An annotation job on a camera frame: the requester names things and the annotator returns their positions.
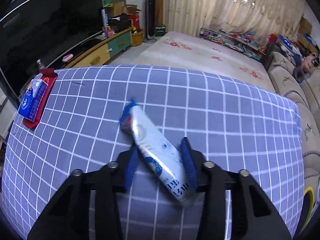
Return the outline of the blue white milk pouch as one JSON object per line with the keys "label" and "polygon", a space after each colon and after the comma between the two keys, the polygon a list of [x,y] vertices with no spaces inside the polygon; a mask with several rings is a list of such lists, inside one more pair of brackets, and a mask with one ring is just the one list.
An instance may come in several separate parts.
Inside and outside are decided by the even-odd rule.
{"label": "blue white milk pouch", "polygon": [[191,206],[196,193],[189,185],[180,153],[135,100],[125,106],[119,122],[121,129],[132,135],[145,162],[171,195],[182,206]]}

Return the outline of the yellow rimmed trash bin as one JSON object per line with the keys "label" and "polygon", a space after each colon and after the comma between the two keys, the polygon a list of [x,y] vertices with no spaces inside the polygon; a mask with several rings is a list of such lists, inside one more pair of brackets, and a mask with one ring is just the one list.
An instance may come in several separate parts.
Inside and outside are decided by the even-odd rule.
{"label": "yellow rimmed trash bin", "polygon": [[307,186],[306,189],[304,190],[303,207],[302,207],[301,216],[300,216],[300,220],[302,221],[301,230],[303,230],[306,227],[306,225],[308,224],[311,218],[314,201],[315,201],[314,190],[311,186]]}

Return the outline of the blue checkered tablecloth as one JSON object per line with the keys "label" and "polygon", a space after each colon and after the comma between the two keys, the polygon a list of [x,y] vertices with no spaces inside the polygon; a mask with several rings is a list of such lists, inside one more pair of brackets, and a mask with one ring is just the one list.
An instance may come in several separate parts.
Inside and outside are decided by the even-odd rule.
{"label": "blue checkered tablecloth", "polygon": [[300,116],[290,100],[215,74],[157,66],[101,66],[57,71],[35,129],[16,115],[2,178],[2,210],[27,237],[74,169],[98,170],[131,146],[119,127],[135,99],[159,131],[224,170],[248,170],[291,234],[303,205]]}

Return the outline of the blue tissue pack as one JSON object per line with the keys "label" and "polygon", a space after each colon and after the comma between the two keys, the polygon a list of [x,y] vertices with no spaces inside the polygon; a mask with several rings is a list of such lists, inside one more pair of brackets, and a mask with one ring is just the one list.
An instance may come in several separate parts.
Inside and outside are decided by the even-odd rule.
{"label": "blue tissue pack", "polygon": [[18,113],[24,118],[34,121],[42,97],[48,84],[42,79],[32,79],[20,103]]}

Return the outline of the red tray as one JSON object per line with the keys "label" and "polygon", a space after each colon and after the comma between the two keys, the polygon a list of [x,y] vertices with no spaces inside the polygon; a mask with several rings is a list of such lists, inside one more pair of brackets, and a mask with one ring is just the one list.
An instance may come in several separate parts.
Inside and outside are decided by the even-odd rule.
{"label": "red tray", "polygon": [[19,113],[24,117],[23,124],[34,129],[41,120],[48,97],[58,74],[53,68],[41,69],[39,79],[33,79],[21,102]]}

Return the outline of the beige fabric sofa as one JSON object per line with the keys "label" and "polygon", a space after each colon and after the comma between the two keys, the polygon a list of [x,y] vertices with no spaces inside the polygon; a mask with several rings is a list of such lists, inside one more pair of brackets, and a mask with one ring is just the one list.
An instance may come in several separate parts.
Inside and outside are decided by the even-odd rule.
{"label": "beige fabric sofa", "polygon": [[302,119],[302,156],[304,185],[311,186],[319,201],[319,69],[302,83],[293,77],[295,64],[276,43],[267,45],[261,59],[276,93],[298,106]]}

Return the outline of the clear water bottle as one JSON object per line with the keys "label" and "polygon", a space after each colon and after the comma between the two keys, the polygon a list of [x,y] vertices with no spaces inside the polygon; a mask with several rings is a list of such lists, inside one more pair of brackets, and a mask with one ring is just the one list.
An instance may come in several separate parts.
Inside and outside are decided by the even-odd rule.
{"label": "clear water bottle", "polygon": [[37,60],[37,67],[39,70],[46,68],[44,63],[40,59]]}

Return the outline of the wooden green tv cabinet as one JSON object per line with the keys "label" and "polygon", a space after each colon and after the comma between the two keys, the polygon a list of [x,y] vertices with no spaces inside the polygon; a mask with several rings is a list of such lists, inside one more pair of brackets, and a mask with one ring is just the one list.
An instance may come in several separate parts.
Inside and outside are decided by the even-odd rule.
{"label": "wooden green tv cabinet", "polygon": [[125,29],[85,51],[63,68],[102,66],[113,57],[125,51],[132,43],[132,27]]}

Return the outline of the toy clutter shelf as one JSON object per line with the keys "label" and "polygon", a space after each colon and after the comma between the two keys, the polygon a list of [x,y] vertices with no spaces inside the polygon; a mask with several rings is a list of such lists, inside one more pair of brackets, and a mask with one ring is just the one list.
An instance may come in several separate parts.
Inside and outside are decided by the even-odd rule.
{"label": "toy clutter shelf", "polygon": [[201,28],[198,37],[237,51],[256,61],[260,61],[265,56],[264,50],[259,45],[255,45],[251,41],[247,42],[242,36],[229,34],[222,30],[213,31]]}

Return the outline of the cardboard boxes stack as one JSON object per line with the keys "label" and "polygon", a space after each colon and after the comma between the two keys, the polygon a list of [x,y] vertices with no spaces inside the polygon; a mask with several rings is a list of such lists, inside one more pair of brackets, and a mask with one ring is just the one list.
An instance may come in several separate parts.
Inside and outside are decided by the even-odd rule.
{"label": "cardboard boxes stack", "polygon": [[316,41],[311,37],[311,31],[311,23],[306,18],[302,17],[299,22],[298,41],[305,47],[316,45]]}

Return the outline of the large black television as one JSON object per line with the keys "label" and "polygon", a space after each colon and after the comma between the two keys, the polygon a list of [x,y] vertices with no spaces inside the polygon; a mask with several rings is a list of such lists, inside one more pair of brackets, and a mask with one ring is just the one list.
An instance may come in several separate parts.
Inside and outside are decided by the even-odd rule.
{"label": "large black television", "polygon": [[1,19],[1,76],[20,90],[45,66],[101,31],[101,0],[26,0]]}

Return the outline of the beige patterned curtain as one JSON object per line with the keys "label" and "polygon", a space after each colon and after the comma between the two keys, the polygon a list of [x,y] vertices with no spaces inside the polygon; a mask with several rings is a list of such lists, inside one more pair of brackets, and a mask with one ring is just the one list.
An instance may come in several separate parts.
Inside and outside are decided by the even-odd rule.
{"label": "beige patterned curtain", "polygon": [[252,32],[266,46],[272,33],[296,37],[305,0],[163,0],[167,31],[196,36],[201,28]]}

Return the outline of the black tower fan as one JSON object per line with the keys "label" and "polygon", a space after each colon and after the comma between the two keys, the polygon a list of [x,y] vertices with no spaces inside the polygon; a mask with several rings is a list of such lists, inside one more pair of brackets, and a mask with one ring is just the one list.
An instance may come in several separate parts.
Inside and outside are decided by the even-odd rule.
{"label": "black tower fan", "polygon": [[156,0],[145,0],[145,42],[155,43]]}

